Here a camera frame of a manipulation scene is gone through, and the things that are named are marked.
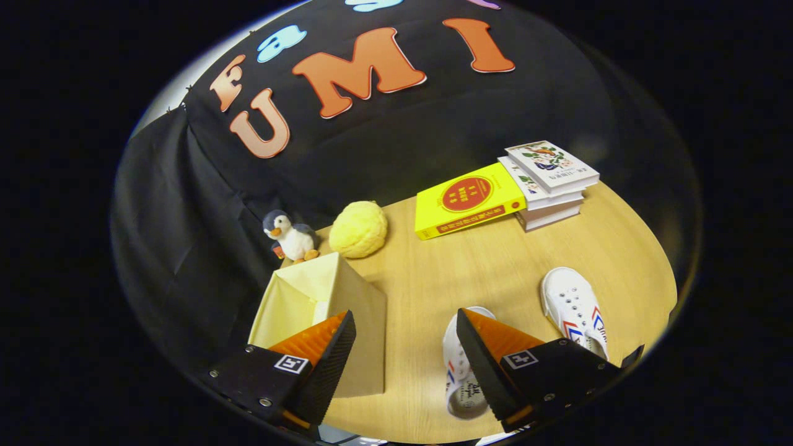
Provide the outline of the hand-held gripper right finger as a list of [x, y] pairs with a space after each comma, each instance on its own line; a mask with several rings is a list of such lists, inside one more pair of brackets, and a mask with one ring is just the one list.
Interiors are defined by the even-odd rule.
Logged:
[[622, 369], [561, 337], [540, 341], [460, 308], [457, 333], [485, 400], [505, 432], [540, 429], [620, 378]]

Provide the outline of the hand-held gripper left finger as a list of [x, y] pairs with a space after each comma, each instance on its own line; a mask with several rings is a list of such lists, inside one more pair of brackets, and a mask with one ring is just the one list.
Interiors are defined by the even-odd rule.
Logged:
[[317, 438], [355, 338], [347, 310], [269, 348], [249, 344], [207, 367], [201, 380], [254, 418]]

